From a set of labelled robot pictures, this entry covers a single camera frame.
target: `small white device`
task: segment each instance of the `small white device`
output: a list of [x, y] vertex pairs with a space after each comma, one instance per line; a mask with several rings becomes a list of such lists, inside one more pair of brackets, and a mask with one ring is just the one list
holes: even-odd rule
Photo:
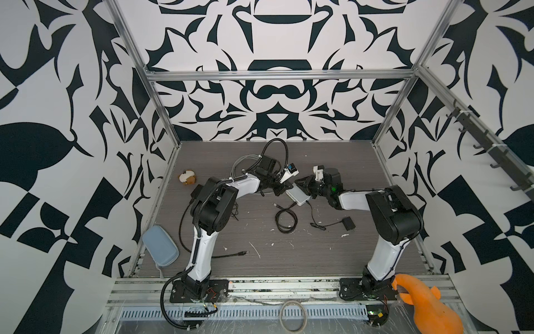
[[280, 183], [284, 183], [286, 180], [288, 180], [290, 177], [295, 176], [299, 173], [299, 170], [295, 167], [294, 164], [287, 165], [286, 168], [281, 172], [282, 177], [280, 178]]
[[293, 183], [293, 188], [286, 190], [286, 194], [296, 202], [298, 206], [303, 205], [311, 198], [310, 195], [306, 195], [295, 183]]

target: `white debris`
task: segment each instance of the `white debris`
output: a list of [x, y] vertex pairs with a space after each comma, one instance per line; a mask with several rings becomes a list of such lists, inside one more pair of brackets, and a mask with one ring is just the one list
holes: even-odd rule
[[256, 249], [256, 247], [254, 247], [254, 245], [253, 245], [251, 242], [248, 242], [248, 243], [252, 246], [252, 248], [254, 248], [254, 250], [256, 251], [256, 254], [258, 254], [258, 257], [261, 259], [262, 257], [261, 257], [261, 255], [258, 253], [258, 250]]

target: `orange toy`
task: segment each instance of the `orange toy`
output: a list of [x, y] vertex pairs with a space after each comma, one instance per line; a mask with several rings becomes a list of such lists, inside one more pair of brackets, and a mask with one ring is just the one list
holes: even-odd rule
[[439, 301], [441, 293], [435, 286], [429, 289], [419, 279], [397, 274], [392, 286], [397, 290], [397, 284], [403, 286], [408, 293], [400, 293], [400, 298], [407, 304], [413, 305], [415, 313], [413, 320], [422, 334], [462, 334], [464, 326], [458, 314]]

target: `gray wooden table surface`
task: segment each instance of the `gray wooden table surface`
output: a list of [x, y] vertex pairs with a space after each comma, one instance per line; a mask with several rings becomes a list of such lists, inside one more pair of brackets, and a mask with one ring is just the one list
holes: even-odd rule
[[[169, 267], [163, 269], [165, 276], [181, 271], [189, 261], [187, 253], [178, 241], [180, 217], [188, 205], [190, 193], [195, 185], [183, 185], [178, 176], [184, 169], [197, 174], [197, 182], [204, 184], [211, 176], [228, 177], [233, 163], [245, 154], [260, 154], [264, 142], [184, 142], [167, 193], [156, 217], [173, 238], [180, 250], [180, 256]], [[388, 186], [382, 168], [370, 142], [303, 142], [288, 143], [289, 162], [293, 162], [300, 173], [297, 178], [312, 174], [314, 165], [335, 167], [341, 173], [345, 189], [368, 190]], [[279, 142], [271, 144], [266, 155], [284, 163], [284, 147]], [[253, 163], [246, 160], [238, 170]], [[212, 276], [318, 276], [359, 275], [369, 262], [376, 245], [378, 233], [371, 214], [366, 211], [338, 211], [328, 205], [325, 198], [310, 201], [316, 221], [333, 223], [350, 216], [356, 228], [346, 231], [343, 224], [328, 227], [322, 231], [310, 226], [311, 209], [304, 204], [295, 206], [298, 216], [296, 230], [282, 234], [276, 228], [274, 215], [278, 211], [273, 203], [289, 206], [291, 199], [282, 194], [246, 195], [237, 200], [239, 214], [236, 221], [230, 218], [220, 232], [214, 255], [249, 251], [245, 256], [212, 259]], [[182, 239], [190, 249], [193, 239], [192, 218], [186, 214], [182, 227]], [[280, 223], [292, 224], [288, 214], [282, 214]], [[404, 251], [397, 266], [397, 272], [408, 274], [426, 273], [412, 242]], [[147, 253], [139, 277], [158, 277], [159, 272]]]

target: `hook rack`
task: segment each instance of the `hook rack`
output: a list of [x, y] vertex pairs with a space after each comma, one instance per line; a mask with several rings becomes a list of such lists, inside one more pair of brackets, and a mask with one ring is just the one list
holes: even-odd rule
[[491, 164], [491, 168], [502, 168], [510, 176], [516, 184], [510, 187], [512, 191], [522, 190], [530, 200], [534, 201], [534, 176], [530, 168], [472, 111], [460, 110], [460, 107], [456, 106], [456, 100], [453, 106], [454, 110], [447, 117], [456, 118], [462, 125], [459, 131], [469, 132], [478, 142], [478, 145], [473, 145], [473, 147], [485, 149], [486, 153], [495, 160], [496, 163]]

